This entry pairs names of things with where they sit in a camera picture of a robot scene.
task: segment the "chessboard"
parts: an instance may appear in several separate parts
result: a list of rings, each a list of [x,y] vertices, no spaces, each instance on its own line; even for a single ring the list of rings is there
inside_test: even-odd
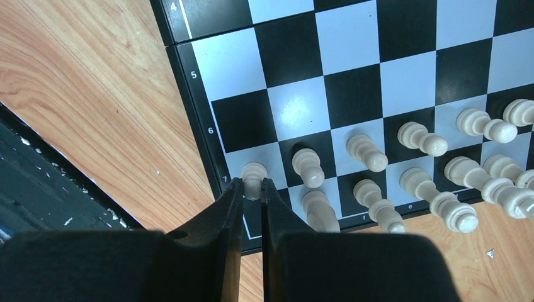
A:
[[[483,165],[503,154],[534,168],[532,125],[519,126],[509,143],[457,127],[468,108],[503,119],[512,101],[534,99],[531,0],[152,0],[152,7],[215,197],[257,162],[303,221],[303,196],[321,191],[348,232],[376,225],[353,194],[361,180],[378,184],[408,218],[429,213],[427,201],[399,184],[410,168],[463,203],[482,200],[445,177],[455,157]],[[446,153],[401,144],[397,132],[410,121],[444,138]],[[355,134],[387,156],[384,170],[351,156]],[[320,158],[317,188],[293,168],[302,148]],[[242,251],[259,251],[258,200],[244,198],[243,222]]]

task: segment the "wooden surface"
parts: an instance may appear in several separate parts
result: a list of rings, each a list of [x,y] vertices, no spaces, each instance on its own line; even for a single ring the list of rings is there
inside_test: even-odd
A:
[[[0,101],[147,228],[168,231],[212,202],[148,0],[2,6]],[[406,223],[444,253],[465,301],[532,301],[534,223],[476,208],[470,235],[430,215]],[[241,301],[262,300],[261,275],[261,255],[242,259]]]

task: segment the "white square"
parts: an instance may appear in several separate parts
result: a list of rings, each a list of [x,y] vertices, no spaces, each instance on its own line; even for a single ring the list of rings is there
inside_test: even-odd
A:
[[[334,159],[336,161],[336,173],[338,176],[365,171],[367,167],[359,160],[353,159],[347,151],[348,140],[356,134],[365,134],[370,137],[380,151],[385,152],[383,120],[377,119],[364,123],[332,129],[332,146],[334,147]]]
[[[438,0],[438,49],[493,36],[497,0]]]
[[[482,135],[472,137],[460,132],[456,127],[456,119],[460,113],[469,108],[485,111],[486,99],[487,96],[483,95],[436,106],[434,131],[447,141],[449,150],[482,143]]]
[[[316,14],[324,74],[380,62],[376,0]]]
[[[215,101],[267,88],[254,28],[191,44],[208,100]]]
[[[241,178],[241,172],[246,164],[259,162],[267,169],[268,178],[273,180],[277,190],[287,187],[278,143],[268,143],[267,145],[227,153],[224,157],[230,178]]]
[[[380,63],[383,116],[432,107],[436,103],[436,52]]]
[[[526,169],[531,135],[532,132],[519,134],[513,141],[509,143],[497,143],[493,141],[484,142],[482,144],[480,163],[482,166],[484,166],[484,162],[486,162],[490,156],[502,154],[513,159],[521,169]]]
[[[534,83],[534,28],[493,38],[488,93]]]
[[[291,16],[314,10],[314,0],[249,0],[254,23]]]
[[[415,167],[425,170],[432,176],[434,175],[434,158],[432,156],[419,157],[387,166],[385,170],[387,197],[395,206],[402,206],[403,204],[420,200],[401,188],[401,176],[407,170]]]
[[[330,130],[323,77],[267,90],[278,140]]]
[[[291,207],[293,208],[293,212],[295,212],[295,214],[297,214],[297,216],[300,217],[302,221],[308,223],[306,219],[306,214],[304,213],[304,209],[302,208],[302,198],[304,197],[304,195],[306,195],[306,193],[311,191],[323,192],[328,198],[330,206],[332,207],[332,209],[334,209],[336,217],[338,218],[338,220],[341,219],[341,202],[339,199],[337,177],[325,179],[322,185],[316,189],[310,189],[309,187],[301,184],[299,186],[290,187],[288,191],[289,198],[291,199]]]

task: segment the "white chess piece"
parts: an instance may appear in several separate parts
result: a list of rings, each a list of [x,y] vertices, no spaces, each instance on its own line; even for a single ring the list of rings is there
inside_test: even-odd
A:
[[[534,101],[517,99],[504,109],[503,119],[518,127],[534,124]]]
[[[369,208],[369,218],[386,232],[405,233],[406,227],[395,205],[382,198],[380,187],[370,179],[359,181],[353,190],[354,197],[362,206]]]
[[[324,182],[321,160],[315,151],[309,148],[300,149],[293,155],[293,169],[300,175],[307,187],[316,188]]]
[[[451,192],[439,192],[430,175],[420,168],[403,173],[400,186],[411,196],[428,201],[430,212],[443,219],[445,226],[453,232],[470,233],[479,225],[475,208],[459,202]]]
[[[336,212],[323,192],[311,191],[302,198],[308,225],[317,232],[339,233]]]
[[[487,112],[469,108],[458,115],[456,127],[461,132],[475,137],[484,134],[488,140],[509,143],[517,136],[517,127],[498,118],[491,119]]]
[[[534,170],[524,171],[507,156],[502,154],[490,156],[484,162],[484,170],[493,178],[506,177],[518,187],[534,190]]]
[[[367,135],[357,134],[351,137],[347,142],[347,152],[373,172],[384,171],[387,167],[387,157]]]
[[[428,129],[414,121],[402,125],[397,132],[399,142],[410,149],[420,149],[430,156],[442,156],[447,152],[447,141],[435,134],[428,133]]]
[[[257,162],[250,162],[243,167],[243,195],[249,200],[258,200],[261,196],[261,182],[267,177],[267,169]]]
[[[492,178],[472,159],[455,157],[445,166],[445,177],[459,186],[476,188],[482,199],[500,204],[510,217],[534,220],[534,191],[516,187],[508,178]]]

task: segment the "pawn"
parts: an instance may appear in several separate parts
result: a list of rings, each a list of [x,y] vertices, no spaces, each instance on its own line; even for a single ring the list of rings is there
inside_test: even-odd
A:
[[[261,196],[261,182],[267,177],[267,169],[257,162],[250,162],[243,167],[243,195],[248,200],[258,200]]]
[[[524,171],[507,156],[502,154],[490,156],[484,162],[484,170],[493,178],[506,177],[517,187],[534,190],[534,170]]]
[[[439,192],[430,175],[421,168],[403,173],[400,186],[411,196],[428,201],[430,212],[443,219],[445,226],[453,232],[470,233],[479,225],[475,208],[459,202],[451,192]]]
[[[414,121],[402,125],[397,132],[399,142],[410,149],[420,149],[430,156],[442,156],[447,152],[447,141],[435,134],[428,133],[428,129]]]
[[[292,165],[295,173],[300,175],[307,187],[319,187],[324,182],[321,160],[315,151],[309,148],[300,149],[293,155]]]
[[[455,157],[445,166],[445,177],[459,186],[479,190],[483,200],[500,204],[510,217],[534,220],[534,191],[518,188],[508,178],[492,178],[472,159]]]
[[[503,119],[518,127],[534,124],[534,101],[517,99],[504,109]]]
[[[488,140],[498,143],[509,143],[517,136],[517,127],[498,118],[491,119],[487,112],[469,108],[456,119],[456,127],[461,132],[475,137],[484,134]]]
[[[353,190],[354,197],[362,206],[369,208],[369,218],[388,233],[405,233],[406,227],[395,205],[382,198],[380,187],[370,179],[359,181]]]
[[[357,134],[351,137],[347,142],[347,151],[352,158],[361,161],[373,172],[384,171],[387,167],[387,157],[367,135]]]
[[[339,233],[336,212],[323,192],[311,191],[302,198],[302,207],[308,225],[317,232]]]

